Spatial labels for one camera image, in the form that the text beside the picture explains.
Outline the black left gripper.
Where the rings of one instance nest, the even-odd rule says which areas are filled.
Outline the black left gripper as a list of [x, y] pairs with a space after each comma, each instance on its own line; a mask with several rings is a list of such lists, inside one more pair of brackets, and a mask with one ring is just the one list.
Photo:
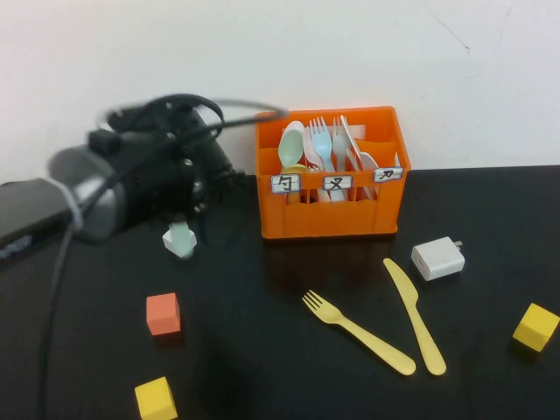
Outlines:
[[178, 199], [178, 211], [190, 211], [199, 238], [208, 245], [206, 211], [222, 202], [243, 178], [216, 138], [220, 129], [208, 129], [195, 108], [179, 108], [177, 115], [178, 150], [183, 159], [185, 186]]

